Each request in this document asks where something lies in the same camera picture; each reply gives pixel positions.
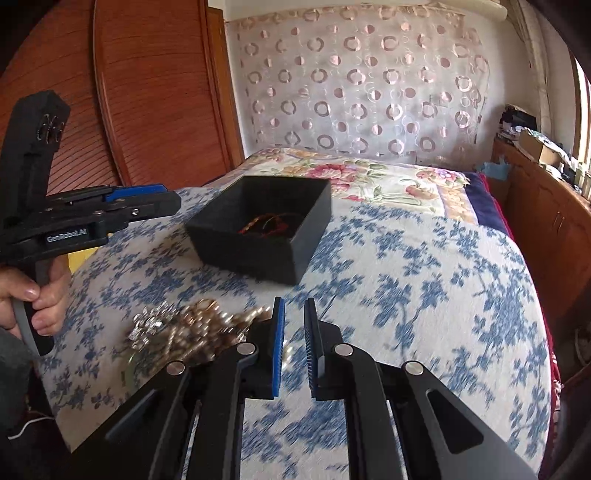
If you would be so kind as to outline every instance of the curtain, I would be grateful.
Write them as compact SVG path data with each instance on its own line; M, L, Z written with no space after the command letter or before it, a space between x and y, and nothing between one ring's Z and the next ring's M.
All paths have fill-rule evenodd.
M230 22L247 145L471 168L489 64L464 20L360 5Z
M511 0L515 12L515 28L525 42L531 68L535 74L538 90L538 129L549 138L553 137L550 100L548 98L548 57L542 37L540 22L535 9L526 0Z

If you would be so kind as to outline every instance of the floral blanket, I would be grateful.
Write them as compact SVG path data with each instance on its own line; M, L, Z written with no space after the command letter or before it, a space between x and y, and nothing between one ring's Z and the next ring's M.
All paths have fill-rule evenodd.
M242 175L330 179L333 198L401 206L478 225L464 187L468 178L442 168L387 164L377 160L267 148L209 187L223 187Z
M41 366L61 431L78 446L129 396L125 337L144 306L204 297L227 312L286 300L294 348L275 401L248 401L242 477L348 478L340 401L307 382L304 301L379 362L427 365L537 471L550 419L550 361L540 305L503 233L406 208L333 200L333 218L300 284L203 265L183 223L215 194L180 192L171 218L132 224L79 269L63 333Z

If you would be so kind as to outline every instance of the gripper handle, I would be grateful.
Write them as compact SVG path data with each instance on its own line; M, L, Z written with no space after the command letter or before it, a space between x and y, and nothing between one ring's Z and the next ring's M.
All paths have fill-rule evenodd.
M49 269L53 259L40 260L34 264L19 265L19 269L37 285L43 287L49 283ZM21 331L22 341L33 352L34 355L44 356L53 350L54 341L52 336L41 336L34 329L31 319L36 310L30 301L22 301L13 298L12 309Z

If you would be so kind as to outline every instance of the red fabric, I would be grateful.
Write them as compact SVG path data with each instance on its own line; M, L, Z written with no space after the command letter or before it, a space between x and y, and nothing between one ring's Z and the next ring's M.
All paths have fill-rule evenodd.
M488 184L488 180L486 176L482 173L478 174L484 187L488 193L491 192L491 189ZM503 215L503 210L501 209L501 205L499 202L496 201L496 198L493 197L493 202L495 202L495 207L497 212L499 212L499 216L503 220L505 227L507 228L507 232L509 233L509 237L511 240L515 241L515 237L513 236L513 232L509 227L509 223ZM555 424L554 424L554 412L556 411L556 405L558 403L558 397L560 394L560 370L558 370L558 363L556 361L556 356L554 354L554 341L552 339L552 334L550 333L550 329L548 328L548 322L546 322L546 318L544 316L544 310L542 310L542 317L544 319L544 326L546 328L546 338L548 339L548 354L550 356L550 379L552 382L552 387L550 389L550 425L548 426L548 440L546 442L546 450L544 453L544 459L542 460L542 465L540 467L540 473L538 477L540 479L545 479L550 476L550 468L551 468L551 454L552 448L554 446L554 437L556 435L555 432Z

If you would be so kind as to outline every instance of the black box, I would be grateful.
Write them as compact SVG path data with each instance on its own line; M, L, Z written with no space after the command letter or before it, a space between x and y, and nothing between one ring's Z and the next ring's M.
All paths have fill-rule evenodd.
M301 218L301 223L289 238L239 233L266 213L295 213L295 221ZM242 177L195 214L185 227L205 264L297 285L331 213L328 180Z

